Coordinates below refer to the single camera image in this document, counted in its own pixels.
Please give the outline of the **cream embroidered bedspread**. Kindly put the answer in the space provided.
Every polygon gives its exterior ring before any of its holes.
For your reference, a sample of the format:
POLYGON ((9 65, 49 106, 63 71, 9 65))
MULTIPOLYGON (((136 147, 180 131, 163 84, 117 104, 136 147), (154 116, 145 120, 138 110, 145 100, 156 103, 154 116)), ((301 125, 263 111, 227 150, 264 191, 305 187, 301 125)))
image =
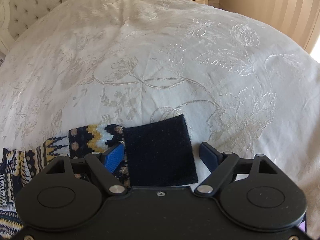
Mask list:
POLYGON ((179 114, 194 143, 274 161, 319 236, 319 64, 273 27, 189 0, 68 0, 1 65, 3 148, 179 114))

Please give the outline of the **patterned knit sweater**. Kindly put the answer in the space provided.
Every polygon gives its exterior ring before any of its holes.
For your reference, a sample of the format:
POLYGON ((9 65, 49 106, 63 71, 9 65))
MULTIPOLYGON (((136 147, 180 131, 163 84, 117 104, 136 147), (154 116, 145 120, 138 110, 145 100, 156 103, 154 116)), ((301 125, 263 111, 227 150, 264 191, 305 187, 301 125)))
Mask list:
POLYGON ((97 124, 48 138, 35 149, 3 150, 1 160, 1 238, 23 225, 15 208, 18 192, 56 157, 82 159, 124 145, 124 158, 112 173, 126 187, 183 186, 198 181, 193 149, 183 115, 137 127, 97 124))

